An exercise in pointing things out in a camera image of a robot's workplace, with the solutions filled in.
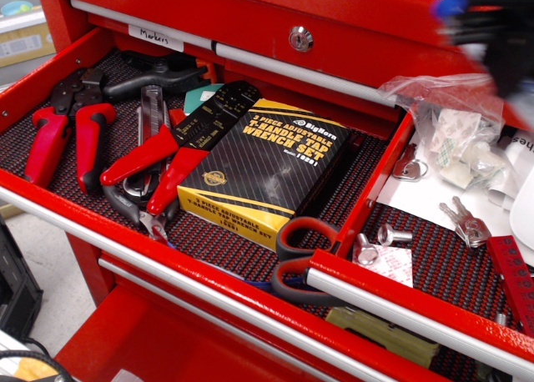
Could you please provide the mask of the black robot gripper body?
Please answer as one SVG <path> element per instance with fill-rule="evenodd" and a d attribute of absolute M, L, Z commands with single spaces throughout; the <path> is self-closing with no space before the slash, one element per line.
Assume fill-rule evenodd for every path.
<path fill-rule="evenodd" d="M 452 45 L 486 47 L 481 63 L 501 98 L 533 84 L 533 0 L 469 0 L 461 15 L 441 19 Z"/>

